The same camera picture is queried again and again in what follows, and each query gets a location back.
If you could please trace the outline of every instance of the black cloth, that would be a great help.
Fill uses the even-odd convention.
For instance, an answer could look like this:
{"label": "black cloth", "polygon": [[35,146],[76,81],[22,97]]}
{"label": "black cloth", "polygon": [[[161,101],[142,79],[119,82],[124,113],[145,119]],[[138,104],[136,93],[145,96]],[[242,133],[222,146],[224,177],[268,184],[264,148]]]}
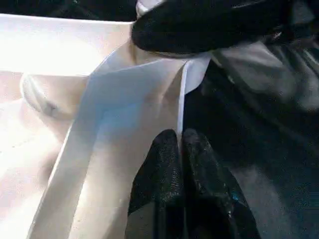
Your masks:
{"label": "black cloth", "polygon": [[287,124],[290,131],[282,130],[250,107],[212,62],[202,84],[185,97],[184,127],[205,134],[222,156],[263,239],[319,238],[318,121],[300,116]]}

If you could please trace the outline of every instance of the dark fabric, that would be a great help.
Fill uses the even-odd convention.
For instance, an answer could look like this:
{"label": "dark fabric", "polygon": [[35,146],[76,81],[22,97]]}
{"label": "dark fabric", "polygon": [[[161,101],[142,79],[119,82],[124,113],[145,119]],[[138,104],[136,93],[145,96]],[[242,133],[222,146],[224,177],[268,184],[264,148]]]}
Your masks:
{"label": "dark fabric", "polygon": [[[318,142],[302,130],[299,141],[259,113],[211,63],[202,84],[185,97],[184,127],[205,134],[231,169],[261,238],[319,238]],[[290,124],[319,134],[317,120],[307,114],[300,120]]]}
{"label": "dark fabric", "polygon": [[0,3],[1,13],[88,20],[134,21],[137,0],[19,0]]}
{"label": "dark fabric", "polygon": [[189,234],[204,231],[210,232],[210,238],[260,238],[236,179],[207,138],[187,129],[182,145]]}

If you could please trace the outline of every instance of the gloved hand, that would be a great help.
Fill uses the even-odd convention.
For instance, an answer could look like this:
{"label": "gloved hand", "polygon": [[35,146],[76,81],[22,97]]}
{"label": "gloved hand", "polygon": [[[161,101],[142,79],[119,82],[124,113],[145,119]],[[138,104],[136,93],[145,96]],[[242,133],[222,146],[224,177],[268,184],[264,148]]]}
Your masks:
{"label": "gloved hand", "polygon": [[[307,2],[318,16],[318,1]],[[143,50],[178,54],[230,47],[285,30],[291,25],[292,4],[291,0],[167,0],[137,20],[132,40]]]}
{"label": "gloved hand", "polygon": [[176,134],[153,141],[131,192],[126,239],[259,239],[256,222],[230,171],[206,137],[188,129],[182,158]]}

